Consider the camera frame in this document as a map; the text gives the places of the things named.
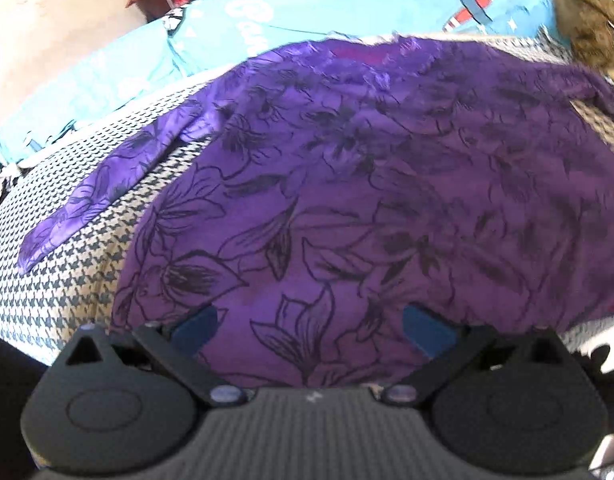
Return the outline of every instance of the bed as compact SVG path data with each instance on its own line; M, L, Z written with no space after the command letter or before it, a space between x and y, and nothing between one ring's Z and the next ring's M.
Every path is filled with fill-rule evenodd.
M283 22L286 24L290 21L290 16L299 15L300 8L295 2L285 0L287 8L283 8L281 1L277 0L275 7L265 6L261 4L261 0L201 0L184 9L173 10L162 23L155 22L147 25L147 28L143 27L140 34L153 34L154 38L158 37L162 42L150 45L150 48L166 52L165 64L176 67L179 72L169 72L175 75L171 78L165 77L160 83L151 86L151 92L142 88L135 95L130 95L127 102L123 103L125 105L116 111L113 110L118 107L118 102L110 104L112 100L106 101L104 106L92 108L88 112L89 121L94 120L92 124L62 137L38 153L31 156L29 153L26 154L28 158L21 163L21 166L33 169L20 179L0 205L1 338L37 360L50 364L81 324L94 320L104 326L110 325L116 283L142 212L167 183L189 167L205 144L194 142L177 148L113 206L76 233L67 243L61 245L28 275L21 277L18 275L16 262L24 235L37 222L57 209L76 183L91 173L97 163L120 142L158 115L180 104L185 97L235 63L281 44L322 39L326 36L340 37L341 33L344 33L337 30L336 33L329 34L334 30L334 22L327 22L322 27L322 32L318 33L272 28L269 25L279 23L278 26L281 26ZM549 25L551 10L545 6L545 0L533 1L535 4L533 7L546 10L542 18L537 13L533 13L532 16L538 16L536 20L547 22ZM342 8L347 6L347 12L345 14L341 11L337 14L339 20L351 15L356 8L355 0L341 0L341 2ZM411 0L409 3L411 9L416 9L417 6L420 8L420 2ZM459 6L462 5L461 0L457 0L457 3ZM323 0L320 7L316 6L317 10L313 15L318 16L320 13L321 17L324 16L327 5L327 1ZM205 22L203 17L217 8L222 9L222 16L227 13L230 20L221 22L212 15L212 18ZM303 21L314 20L305 9L306 7L303 7ZM462 32L456 34L455 28L452 28L451 32L439 30L445 28L446 22L453 25L452 16L423 23L424 20L417 20L411 13L405 12L392 16L392 21L383 20L386 23L378 26L376 23L380 16L378 12L372 11L369 13L370 19L367 20L370 25L363 25L365 28L348 28L352 34L344 35L362 36L361 41L372 43L389 38L392 30L411 35L434 34L447 40L486 41L511 54L530 60L558 63L569 61L567 50L551 39L549 27L540 29L538 21L531 23L522 21L519 16L529 15L526 6L520 8L518 5L508 4L498 9L497 14L494 13L495 10L496 7L493 7L490 12L490 19L492 17L493 19L488 24L492 34L522 32L524 36L535 36L539 30L543 32L536 39L499 36L499 34L487 37L480 30L482 24L466 20L459 23L461 28L455 27L458 32ZM520 15L513 14L514 12L520 12ZM408 21L401 24L404 18ZM519 28L516 20L524 24L522 28ZM510 30L510 22L514 23L516 30ZM269 27L263 29L261 23L266 23ZM202 30L214 30L215 38L202 36L200 34ZM260 38L257 39L256 34L252 32L260 30L264 30L264 42ZM224 42L229 38L233 38L233 43L230 44L233 48L220 50L217 40ZM127 37L124 41L126 48L136 47L136 44L127 40ZM75 73L91 71L94 60L95 57L88 60L89 64L82 65L78 69L80 72L77 70ZM118 86L117 80L112 81L111 76L109 80L101 80L100 83L103 85L100 91L104 90L105 85L115 85L115 88ZM56 83L50 94L36 96L36 100L30 101L25 108L25 116L19 120L30 121L33 113L40 111L51 114L52 110L41 110L40 104L51 102L53 92L60 88L61 85ZM86 86L76 88L77 97L78 92L85 92L87 88ZM614 149L614 123L597 110L581 104L577 107L584 119ZM68 116L57 122L55 117L52 118L53 124L59 124L66 119ZM69 116L70 121L75 119L77 118L73 115ZM37 120L43 124L44 118L41 116ZM614 316L586 323L562 336L567 345L574 349L612 326L614 326Z

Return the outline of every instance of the floral print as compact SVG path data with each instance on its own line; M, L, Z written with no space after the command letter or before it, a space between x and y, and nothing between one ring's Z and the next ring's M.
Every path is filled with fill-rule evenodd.
M124 142L30 232L23 272L208 137L138 225L112 325L212 306L196 358L242 386L397 381L403 310L503 332L614 310L614 154L577 115L614 90L478 43L289 45Z

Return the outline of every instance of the blue blanket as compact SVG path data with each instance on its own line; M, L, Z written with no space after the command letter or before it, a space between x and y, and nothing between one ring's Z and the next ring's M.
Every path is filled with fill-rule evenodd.
M184 77L331 32L447 31L532 37L555 30L551 0L197 0L181 19L145 25L40 88L0 128L18 162L78 121L91 122Z

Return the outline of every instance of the black plastic part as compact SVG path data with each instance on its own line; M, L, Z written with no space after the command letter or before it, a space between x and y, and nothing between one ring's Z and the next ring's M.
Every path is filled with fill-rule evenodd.
M469 330L455 347L405 377L399 384L409 384L417 390L416 400L407 405L418 407L429 400L440 388L472 364L485 349L492 346L497 336L497 332L490 326L475 327ZM383 392L385 395L381 400L386 404L393 404L387 398L386 392L387 390Z
M466 463L419 410L376 402L366 388L261 388L243 406L210 410L171 458L134 475L98 478L114 479L521 480ZM530 479L595 480L584 467ZM34 480L68 479L47 471Z
M185 388L124 365L96 327L76 332L30 397L20 426L39 465L90 476L163 459L195 422Z
M609 345L602 345L591 352L589 356L575 352L573 357L589 376L602 402L607 407L609 415L607 433L614 434L614 370L605 374L601 370L602 365L609 357L610 350Z
M152 361L156 371L178 381L207 406L225 407L225 404L213 402L210 393L218 386L231 386L230 383L215 376L191 357L177 351L156 330L140 326L134 330L133 334L138 345ZM245 402L246 399L244 395L234 404Z
M607 432L605 406L553 332L520 339L500 367L468 368L434 399L447 447L501 474L549 475L588 464Z

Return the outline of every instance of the round black disc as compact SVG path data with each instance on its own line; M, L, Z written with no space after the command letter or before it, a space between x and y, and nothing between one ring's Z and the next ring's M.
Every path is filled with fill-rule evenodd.
M432 408L447 447L466 462L517 475L564 472L590 458L606 411L570 370L527 363L449 384Z
M67 368L34 395L22 430L37 459L84 476L137 470L171 453L196 422L188 391L129 367Z

